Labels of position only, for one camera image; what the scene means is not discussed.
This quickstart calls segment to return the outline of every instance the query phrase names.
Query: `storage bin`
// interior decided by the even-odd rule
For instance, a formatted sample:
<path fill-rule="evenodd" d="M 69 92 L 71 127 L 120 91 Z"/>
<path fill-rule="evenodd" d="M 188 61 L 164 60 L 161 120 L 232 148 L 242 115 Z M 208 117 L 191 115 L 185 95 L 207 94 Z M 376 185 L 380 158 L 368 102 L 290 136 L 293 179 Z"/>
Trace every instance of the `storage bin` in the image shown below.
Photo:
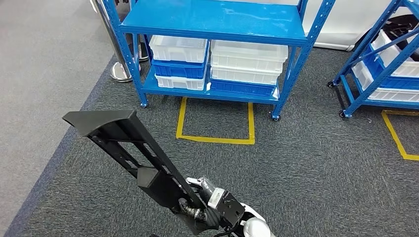
<path fill-rule="evenodd" d="M 352 71 L 357 77 L 362 90 L 365 90 L 371 82 L 373 76 L 365 66 L 364 62 L 357 63 Z M 405 102 L 419 102 L 419 90 L 404 90 L 391 88 L 377 88 L 369 97 L 370 100 L 387 100 L 387 101 L 405 101 Z"/>
<path fill-rule="evenodd" d="M 150 48 L 155 60 L 203 63 L 208 43 L 207 39 L 154 35 Z"/>
<path fill-rule="evenodd" d="M 224 40 L 211 41 L 211 65 L 282 73 L 288 46 Z"/>
<path fill-rule="evenodd" d="M 159 87 L 165 88 L 182 88 L 188 90 L 203 90 L 205 84 L 205 74 L 207 67 L 204 70 L 204 76 L 201 79 L 190 79 L 182 77 L 164 77 L 154 75 L 157 79 Z"/>
<path fill-rule="evenodd" d="M 374 50 L 390 43 L 391 40 L 385 34 L 383 30 L 380 30 L 377 39 L 371 43 L 371 46 Z M 385 67 L 399 55 L 400 49 L 396 45 L 393 45 L 382 52 L 380 52 L 380 57 L 383 61 Z M 392 76 L 402 76 L 402 77 L 419 77 L 419 62 L 413 61 L 413 59 L 408 58 L 398 69 L 396 69 Z"/>
<path fill-rule="evenodd" d="M 262 70 L 246 70 L 234 67 L 215 67 L 211 65 L 211 78 L 258 84 L 276 85 L 281 73 Z"/>
<path fill-rule="evenodd" d="M 182 61 L 152 60 L 151 64 L 156 69 L 156 75 L 163 77 L 181 77 L 189 79 L 202 79 L 208 64 L 209 52 L 205 55 L 203 63 L 188 63 Z"/>
<path fill-rule="evenodd" d="M 276 85 L 245 83 L 211 78 L 211 90 L 234 92 L 248 95 L 271 96 Z"/>
<path fill-rule="evenodd" d="M 371 53 L 373 51 L 372 46 L 368 46 L 364 52 L 364 55 Z M 373 78 L 377 78 L 380 73 L 385 69 L 384 63 L 381 57 L 378 54 L 371 54 L 364 58 L 364 63 L 370 71 Z M 400 77 L 400 76 L 390 76 L 388 79 L 384 80 L 380 87 L 382 88 L 392 88 L 392 89 L 409 89 L 409 90 L 418 90 L 419 89 L 419 77 Z"/>

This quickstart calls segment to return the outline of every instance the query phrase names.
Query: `black cable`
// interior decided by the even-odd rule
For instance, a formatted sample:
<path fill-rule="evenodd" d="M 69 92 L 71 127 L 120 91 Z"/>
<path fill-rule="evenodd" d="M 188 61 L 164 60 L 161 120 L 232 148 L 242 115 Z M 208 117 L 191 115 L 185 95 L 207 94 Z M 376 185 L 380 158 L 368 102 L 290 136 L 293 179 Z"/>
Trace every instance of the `black cable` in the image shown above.
<path fill-rule="evenodd" d="M 239 226 L 239 222 L 237 222 L 236 226 L 233 227 L 231 230 L 226 231 L 224 233 L 220 233 L 220 234 L 214 235 L 214 237 L 226 236 L 226 235 L 229 235 L 229 234 L 233 233 L 237 229 L 237 227 Z"/>

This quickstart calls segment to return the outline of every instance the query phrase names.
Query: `yellow floor tape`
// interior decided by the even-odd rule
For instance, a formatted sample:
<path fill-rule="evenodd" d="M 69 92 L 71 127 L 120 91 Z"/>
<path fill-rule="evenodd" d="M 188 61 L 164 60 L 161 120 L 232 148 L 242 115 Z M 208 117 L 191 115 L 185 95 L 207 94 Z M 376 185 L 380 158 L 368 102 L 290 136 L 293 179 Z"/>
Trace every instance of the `yellow floor tape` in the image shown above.
<path fill-rule="evenodd" d="M 213 142 L 213 143 L 228 143 L 228 144 L 242 144 L 254 145 L 254 119 L 253 119 L 253 103 L 248 104 L 249 117 L 249 138 L 248 139 L 230 139 L 230 138 L 216 138 L 216 137 L 200 137 L 200 136 L 186 136 L 183 133 L 183 123 L 185 122 L 186 113 L 186 97 L 182 98 L 180 104 L 179 120 L 177 121 L 176 138 L 192 140 L 196 142 Z"/>
<path fill-rule="evenodd" d="M 410 160 L 419 160 L 419 155 L 410 155 L 407 154 L 405 148 L 403 147 L 402 143 L 400 142 L 399 137 L 397 136 L 396 131 L 394 130 L 393 125 L 391 125 L 390 119 L 388 115 L 406 115 L 406 116 L 419 116 L 419 112 L 408 112 L 408 111 L 393 111 L 393 110 L 383 110 L 381 112 L 382 118 L 384 119 L 385 125 L 387 125 L 388 130 L 390 131 L 391 136 L 393 137 L 394 141 L 396 142 L 397 148 L 400 151 L 403 159 L 410 159 Z"/>

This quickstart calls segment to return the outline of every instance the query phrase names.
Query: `blue shelving unit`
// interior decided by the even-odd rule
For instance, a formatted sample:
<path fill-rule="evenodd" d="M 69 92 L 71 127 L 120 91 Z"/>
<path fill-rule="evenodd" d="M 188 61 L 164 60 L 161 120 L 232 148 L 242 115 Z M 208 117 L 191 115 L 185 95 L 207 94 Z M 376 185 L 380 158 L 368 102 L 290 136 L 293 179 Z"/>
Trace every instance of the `blue shelving unit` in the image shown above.
<path fill-rule="evenodd" d="M 391 78 L 392 73 L 400 67 L 400 65 L 405 62 L 406 59 L 419 47 L 419 28 L 414 29 L 408 34 L 399 37 L 398 39 L 392 41 L 389 44 L 386 44 L 376 50 L 369 49 L 370 43 L 373 41 L 374 37 L 379 33 L 380 29 L 384 26 L 385 22 L 390 18 L 391 14 L 395 12 L 399 7 L 407 7 L 417 18 L 419 18 L 419 0 L 392 0 L 390 5 L 386 8 L 384 13 L 374 24 L 362 42 L 359 44 L 358 48 L 351 55 L 348 61 L 345 63 L 343 68 L 340 70 L 338 75 L 333 81 L 328 83 L 328 87 L 337 86 L 340 82 L 343 84 L 343 89 L 345 90 L 348 99 L 349 106 L 346 109 L 343 109 L 339 112 L 341 117 L 352 117 L 352 114 L 357 110 L 361 105 L 371 105 L 371 106 L 382 106 L 382 107 L 393 107 L 393 108 L 404 108 L 404 109 L 419 109 L 419 102 L 401 102 L 401 101 L 386 101 L 386 100 L 371 100 L 368 97 L 380 87 L 382 82 L 387 81 Z M 352 71 L 352 66 L 356 63 L 368 59 L 371 55 L 375 54 L 411 37 L 415 38 L 406 46 L 400 54 L 378 75 L 374 75 L 374 81 L 363 90 L 359 84 L 358 79 Z M 355 80 L 355 84 L 359 91 L 359 96 L 354 97 L 347 81 L 346 76 L 348 74 L 352 75 L 352 78 Z"/>
<path fill-rule="evenodd" d="M 114 0 L 103 0 L 103 4 L 133 78 L 142 107 L 147 106 L 146 93 L 253 102 L 275 105 L 271 117 L 278 120 L 298 74 L 335 3 L 335 0 L 323 0 L 310 32 L 306 36 L 302 19 L 307 1 L 300 0 L 298 5 L 279 5 L 218 0 L 137 0 L 123 22 L 120 22 L 118 18 Z M 209 77 L 203 91 L 162 88 L 157 85 L 154 77 L 155 68 L 152 64 L 146 81 L 141 84 L 139 70 L 129 51 L 124 37 L 125 33 L 144 36 L 150 63 L 152 52 L 148 47 L 149 35 L 289 45 L 291 57 L 282 90 L 279 91 L 277 87 L 272 96 L 211 91 Z"/>

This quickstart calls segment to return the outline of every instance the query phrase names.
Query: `carpet floor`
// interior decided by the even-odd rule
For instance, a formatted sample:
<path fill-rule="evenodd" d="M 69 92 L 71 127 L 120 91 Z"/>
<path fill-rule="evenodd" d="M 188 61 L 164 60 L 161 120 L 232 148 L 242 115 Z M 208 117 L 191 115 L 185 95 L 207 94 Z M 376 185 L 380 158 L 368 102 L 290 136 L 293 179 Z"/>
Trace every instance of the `carpet floor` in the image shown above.
<path fill-rule="evenodd" d="M 150 95 L 149 107 L 138 108 L 132 83 L 107 76 L 85 109 L 138 109 L 184 177 L 206 176 L 230 190 L 264 216 L 278 237 L 419 236 L 419 162 L 402 159 L 379 108 L 364 107 L 342 120 L 335 91 L 325 86 L 348 56 L 315 48 L 281 121 L 269 118 L 271 106 L 255 104 L 254 145 L 176 139 L 180 97 Z M 406 150 L 417 154 L 412 136 L 419 117 L 389 117 Z M 247 138 L 247 105 L 188 99 L 183 132 Z M 16 235 L 192 236 L 86 138 L 74 137 L 54 174 Z"/>

